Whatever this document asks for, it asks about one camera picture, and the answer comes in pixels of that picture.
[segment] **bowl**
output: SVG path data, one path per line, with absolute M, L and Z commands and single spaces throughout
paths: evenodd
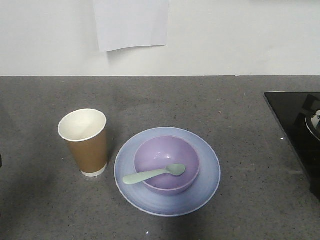
M 176 136 L 159 136 L 144 142 L 134 156 L 137 173 L 164 169 L 169 164 L 184 164 L 180 176 L 165 173 L 143 183 L 157 194 L 172 196 L 189 188 L 199 174 L 200 164 L 196 150 L 185 140 Z

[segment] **black stovetop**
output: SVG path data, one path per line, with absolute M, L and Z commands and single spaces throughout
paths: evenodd
M 265 96 L 300 159 L 311 192 L 320 200 L 320 140 L 315 136 L 319 133 L 308 128 L 320 110 L 320 92 L 266 92 Z

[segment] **spoon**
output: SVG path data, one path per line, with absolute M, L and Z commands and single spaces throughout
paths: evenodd
M 152 170 L 152 171 L 143 171 L 138 172 L 130 175 L 126 175 L 123 177 L 123 182 L 125 184 L 137 184 L 144 180 L 148 180 L 150 178 L 153 178 L 155 176 L 161 175 L 161 174 L 172 174 L 174 176 L 180 176 L 186 171 L 186 166 L 183 164 L 170 164 L 166 166 L 166 168 Z

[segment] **white paper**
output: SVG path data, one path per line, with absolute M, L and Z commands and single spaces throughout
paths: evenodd
M 93 0 L 99 49 L 167 44 L 169 0 Z

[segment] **plate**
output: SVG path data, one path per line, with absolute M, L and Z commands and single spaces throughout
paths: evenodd
M 134 156 L 148 140 L 161 136 L 174 136 L 192 145 L 199 156 L 200 171 L 193 184 L 184 192 L 173 196 L 156 194 L 143 182 L 126 185 L 122 178 L 135 173 Z M 184 129 L 158 127 L 145 130 L 130 138 L 120 149 L 114 164 L 114 178 L 123 197 L 137 209 L 160 217 L 177 217 L 190 214 L 215 195 L 221 178 L 219 160 L 213 149 L 201 137 Z

